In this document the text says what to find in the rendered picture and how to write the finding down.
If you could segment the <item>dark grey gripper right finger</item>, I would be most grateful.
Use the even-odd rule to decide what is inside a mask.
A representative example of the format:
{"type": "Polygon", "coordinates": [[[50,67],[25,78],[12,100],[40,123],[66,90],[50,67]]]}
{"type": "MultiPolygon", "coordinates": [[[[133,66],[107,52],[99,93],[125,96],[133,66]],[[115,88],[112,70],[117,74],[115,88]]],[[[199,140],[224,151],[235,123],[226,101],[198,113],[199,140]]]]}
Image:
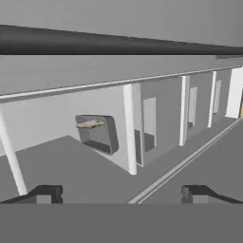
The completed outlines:
{"type": "Polygon", "coordinates": [[[243,204],[243,201],[219,195],[206,185],[183,185],[182,204],[243,204]]]}

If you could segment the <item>pale fish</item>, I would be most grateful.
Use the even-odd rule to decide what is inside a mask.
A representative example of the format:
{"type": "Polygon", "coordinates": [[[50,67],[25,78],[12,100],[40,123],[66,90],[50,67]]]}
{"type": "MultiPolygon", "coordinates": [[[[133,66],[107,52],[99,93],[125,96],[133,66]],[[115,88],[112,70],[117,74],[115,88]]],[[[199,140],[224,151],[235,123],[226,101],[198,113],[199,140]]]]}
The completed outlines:
{"type": "Polygon", "coordinates": [[[92,120],[92,121],[79,122],[76,124],[76,127],[84,128],[84,129],[94,129],[94,128],[102,126],[102,125],[104,125],[103,121],[92,120]]]}

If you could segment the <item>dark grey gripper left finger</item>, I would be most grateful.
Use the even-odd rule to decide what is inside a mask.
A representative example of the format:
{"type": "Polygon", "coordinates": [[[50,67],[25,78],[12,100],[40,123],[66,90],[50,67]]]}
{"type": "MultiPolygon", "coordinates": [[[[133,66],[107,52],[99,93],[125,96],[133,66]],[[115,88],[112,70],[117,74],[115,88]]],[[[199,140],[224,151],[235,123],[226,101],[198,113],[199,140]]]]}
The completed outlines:
{"type": "Polygon", "coordinates": [[[38,185],[26,195],[0,201],[0,204],[62,204],[62,194],[62,185],[38,185]]]}

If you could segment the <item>white freezer rack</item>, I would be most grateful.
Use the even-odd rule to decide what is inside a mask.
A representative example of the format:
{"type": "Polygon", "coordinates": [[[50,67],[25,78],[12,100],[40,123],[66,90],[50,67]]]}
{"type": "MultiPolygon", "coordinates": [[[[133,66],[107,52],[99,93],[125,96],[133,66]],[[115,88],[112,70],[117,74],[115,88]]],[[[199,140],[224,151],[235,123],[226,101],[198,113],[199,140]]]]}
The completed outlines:
{"type": "Polygon", "coordinates": [[[123,101],[128,155],[128,172],[130,175],[134,176],[137,173],[137,163],[134,132],[133,86],[131,84],[126,84],[123,87],[123,101]]]}
{"type": "Polygon", "coordinates": [[[212,127],[213,109],[214,109],[214,99],[215,99],[216,74],[217,74],[217,71],[213,71],[212,89],[211,89],[211,99],[210,99],[210,109],[209,109],[209,117],[208,117],[208,125],[207,125],[207,128],[211,128],[212,127]]]}
{"type": "Polygon", "coordinates": [[[226,117],[237,119],[239,116],[243,90],[243,66],[232,71],[226,117]]]}
{"type": "Polygon", "coordinates": [[[181,108],[180,108],[180,133],[179,145],[184,146],[187,136],[188,99],[189,99],[190,77],[182,76],[181,80],[181,108]]]}

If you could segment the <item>grey meat container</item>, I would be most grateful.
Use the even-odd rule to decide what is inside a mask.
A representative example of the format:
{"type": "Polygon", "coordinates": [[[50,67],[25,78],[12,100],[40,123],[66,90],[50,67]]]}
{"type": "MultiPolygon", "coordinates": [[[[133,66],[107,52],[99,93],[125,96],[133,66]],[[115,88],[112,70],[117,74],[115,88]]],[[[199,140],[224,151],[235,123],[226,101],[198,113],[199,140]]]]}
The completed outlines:
{"type": "Polygon", "coordinates": [[[103,121],[104,125],[94,129],[77,128],[81,143],[107,155],[113,155],[119,149],[115,120],[106,115],[77,115],[76,124],[92,120],[103,121]]]}

